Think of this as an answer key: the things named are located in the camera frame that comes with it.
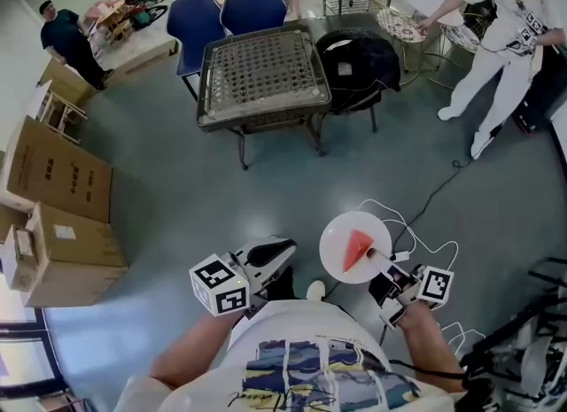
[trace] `white cable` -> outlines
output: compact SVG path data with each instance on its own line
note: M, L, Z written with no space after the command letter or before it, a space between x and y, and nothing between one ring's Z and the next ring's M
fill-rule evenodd
M427 245L423 242L423 240L422 240L421 238L419 238L419 237L415 234L415 232L414 232L414 231L408 226L408 224L406 223L406 220L404 219L403 215L400 214L400 212L398 212L397 210L391 209L390 207L385 206L384 204L382 204L382 203L376 201L375 199L365 199L365 200L362 201L362 203L358 206L358 209L357 209L357 210L360 211L361 208L362 208L366 203L370 203L370 202L375 203L375 204L378 204L379 206L381 206L381 207L384 208L385 210L390 211L390 212L392 212L392 213L394 213L394 214L396 214L396 215L398 215L398 216L400 217L401 221L400 221L400 220L390 219L390 220L383 220L383 223L387 223L387 222L398 223L398 224L403 225L403 226L408 230L408 233L409 233L409 234L411 235L411 237L414 239L414 246L412 247L412 249L411 249L411 251L409 252L409 254L412 254L412 253L416 250L416 248L417 248L417 242L419 242L421 245L423 245L423 248L425 248L425 250L427 250L427 251L428 251L429 253L431 253L431 254L439 253L439 252L440 252L441 250L443 250L443 248L445 248L446 246L453 244L453 245L454 245L454 255L453 255L453 259L451 260L451 262L449 262L449 267L447 267L447 270L451 270L451 267L453 266L455 260L457 259L457 255L459 254L459 244L457 244L456 241L450 240L450 241L448 241L448 242L445 242L445 243L444 243L442 246L440 246L437 250L432 250L432 249L429 248L429 246L427 246ZM439 305L438 307L435 307L434 309L439 309L439 308L445 306L445 304L448 302L448 300L449 300L449 298L447 297L447 300L446 300L445 303ZM461 323L459 323L459 322L457 322L457 321L455 321L454 323L450 323L450 324L448 324L447 326L443 327L443 328L441 329L441 331L444 331L444 330L446 330L446 329L448 329L448 328L450 328L450 327L453 327L454 325L457 325L457 326L459 327L459 330L460 330L461 332L460 332L457 336L451 338L451 339L448 341L448 344L450 345L450 344L453 343L453 341L455 341L457 338L462 338L461 343L460 343L459 346L457 347L456 351L454 351L455 355L457 355L457 354L459 353L459 351L461 350L462 345L463 345L464 342L466 341L466 339L467 339L467 333L474 332L474 333L476 333L477 335L479 335L479 336L481 336L481 337L483 337L483 338L486 338L486 335L484 335L483 333L480 333L479 331L476 331L476 330L474 330L474 329L469 329L469 330L466 330L466 331L465 331L465 330L462 328Z
M378 201L376 201L376 200L374 200L374 199L366 199L366 200L362 201L362 204L360 204L360 205L358 206L358 210L360 211L361 208L362 208L362 206L364 206L366 203L369 203L369 202L378 204L379 206L383 207L384 209L386 209L386 210L388 210L388 211L390 211L390 212L392 212L392 213L394 213L394 214L396 214L396 215L398 215L398 216L400 217L401 222L398 221L398 220L384 220L383 222L384 222L384 223L387 223L387 222L395 222L395 223L398 223L398 224L403 225L403 226L408 230L409 234L410 234L411 237L414 239L414 246L412 247L412 249L411 249L411 251L409 252L409 254L412 254L412 253L416 250L417 242L419 242L421 245L423 245L423 248L425 248L425 250L427 250L427 251L428 251L429 253L431 253L431 254L437 254L437 253L439 253L441 250L443 250L443 248L445 248L446 246L453 244L453 245L454 245L454 255L453 255L453 259L452 259L451 262L449 263L449 267L447 267L447 270L451 270L451 267L453 266L455 260L457 259L457 255L459 254L459 244L457 244L454 240L450 240L450 241L448 241L448 242L445 242L445 243L444 243L442 246L440 246L437 250L432 250L429 246L427 246L427 245L423 242L423 240L422 240L421 238L419 238L419 237L415 234L415 232L408 226L408 224L407 224L406 221L404 220L404 217L402 216L402 214L400 214L400 212L398 212L397 210L393 210L393 209L391 209L390 207L387 207L387 206L385 206L384 204L379 203Z

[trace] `hand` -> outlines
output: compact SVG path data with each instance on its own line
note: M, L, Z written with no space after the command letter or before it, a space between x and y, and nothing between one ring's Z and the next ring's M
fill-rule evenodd
M437 325L428 303L415 300L406 308L406 313L398 320L397 325L402 330L411 330L427 323Z
M422 34L427 34L427 31L429 30L429 28L431 27L431 25L435 23L435 19L432 18L428 18L428 19L423 19L422 21L420 21L419 23L417 23L417 29L422 33Z

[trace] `glass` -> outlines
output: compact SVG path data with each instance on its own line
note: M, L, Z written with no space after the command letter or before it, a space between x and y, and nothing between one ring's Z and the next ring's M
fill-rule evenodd
M35 311L22 304L21 294L12 291L0 275L0 327L3 323L35 323Z
M0 386L30 384L54 377L41 340L0 336L0 359Z

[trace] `white shoe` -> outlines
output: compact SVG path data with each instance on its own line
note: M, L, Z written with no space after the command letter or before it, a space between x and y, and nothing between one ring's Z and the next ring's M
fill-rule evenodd
M494 138L490 136L490 133L475 133L475 140L472 142L472 146L470 147L470 156L472 159L478 159L482 151L486 149L493 140Z
M321 280L313 281L307 288L307 300L321 302L325 297L325 283Z
M458 118L459 114L455 114L454 110L450 106L447 108L442 108L437 112L437 117L441 120L449 120L453 118Z

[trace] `white t-shirt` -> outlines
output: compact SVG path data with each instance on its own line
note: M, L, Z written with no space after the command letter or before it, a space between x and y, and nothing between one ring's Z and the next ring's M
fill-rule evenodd
M469 4L485 0L464 0ZM497 6L498 18L486 30L482 45L490 51L497 51L509 60L521 61L515 53L506 50L506 45L519 36L519 31L527 26L524 15L519 10L516 0L493 0ZM557 14L553 0L522 0L527 11L532 12L549 29L563 28L563 23ZM532 69L536 74L541 69L543 47L538 46L533 57Z
M452 395L392 373L378 343L333 305L271 302L244 324L219 368L174 392L132 377L115 412L454 410Z

